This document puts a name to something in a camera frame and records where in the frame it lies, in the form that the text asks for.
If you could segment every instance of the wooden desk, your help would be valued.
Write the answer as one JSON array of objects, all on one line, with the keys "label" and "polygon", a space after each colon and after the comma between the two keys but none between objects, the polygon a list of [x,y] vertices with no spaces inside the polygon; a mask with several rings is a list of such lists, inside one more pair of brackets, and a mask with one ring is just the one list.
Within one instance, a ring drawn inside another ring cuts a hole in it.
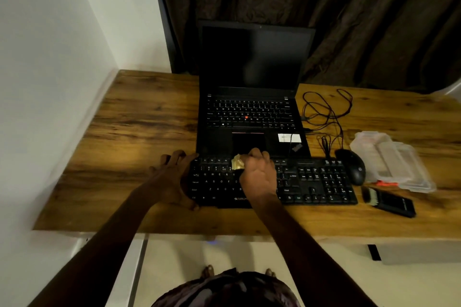
[{"label": "wooden desk", "polygon": [[[372,89],[347,89],[351,113],[341,118],[344,146],[362,130],[388,133],[416,148],[438,191],[429,195],[394,189],[413,199],[416,218],[408,219],[363,203],[356,206],[291,206],[293,217],[316,237],[408,237],[461,239],[461,107],[449,98]],[[299,87],[321,93],[340,112],[347,102],[336,87]],[[198,78],[120,71],[35,224],[35,230],[97,231],[130,191],[145,179],[159,156],[195,149]],[[322,156],[314,136],[313,156]],[[157,204],[139,232],[204,235],[267,235],[250,209],[202,208],[189,212]]]}]

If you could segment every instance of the white floor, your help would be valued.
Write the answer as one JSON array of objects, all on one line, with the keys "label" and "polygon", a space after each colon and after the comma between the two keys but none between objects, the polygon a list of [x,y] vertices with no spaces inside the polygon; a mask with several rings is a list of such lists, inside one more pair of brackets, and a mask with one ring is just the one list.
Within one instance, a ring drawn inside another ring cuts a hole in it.
[{"label": "white floor", "polygon": [[[372,261],[365,245],[322,247],[380,307],[460,305],[461,263],[387,266]],[[165,292],[198,278],[208,264],[213,265],[216,274],[233,267],[241,272],[270,268],[303,305],[273,242],[149,240],[134,306],[150,307]]]}]

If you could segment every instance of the red object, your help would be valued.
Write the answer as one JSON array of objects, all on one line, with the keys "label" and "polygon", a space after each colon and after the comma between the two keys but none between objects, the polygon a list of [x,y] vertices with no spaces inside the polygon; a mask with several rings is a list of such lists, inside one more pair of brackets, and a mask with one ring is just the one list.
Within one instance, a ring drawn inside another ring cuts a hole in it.
[{"label": "red object", "polygon": [[384,181],[378,181],[376,185],[385,186],[385,187],[392,187],[392,186],[398,187],[399,186],[397,182],[384,182]]}]

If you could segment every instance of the touchpad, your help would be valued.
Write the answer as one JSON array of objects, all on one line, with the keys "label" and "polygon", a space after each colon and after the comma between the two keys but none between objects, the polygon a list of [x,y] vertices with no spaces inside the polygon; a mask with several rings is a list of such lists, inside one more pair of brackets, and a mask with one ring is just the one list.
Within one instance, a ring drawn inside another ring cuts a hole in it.
[{"label": "touchpad", "polygon": [[233,155],[248,154],[253,148],[259,148],[262,152],[266,150],[266,139],[264,133],[233,132],[232,151]]}]

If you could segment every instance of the computer mouse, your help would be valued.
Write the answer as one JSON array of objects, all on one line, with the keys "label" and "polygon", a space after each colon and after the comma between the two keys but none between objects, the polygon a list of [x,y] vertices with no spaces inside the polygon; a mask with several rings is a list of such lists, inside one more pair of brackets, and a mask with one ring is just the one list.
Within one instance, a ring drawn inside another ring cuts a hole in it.
[{"label": "computer mouse", "polygon": [[335,156],[343,162],[346,174],[352,184],[361,186],[365,182],[365,164],[363,160],[351,150],[337,149]]}]

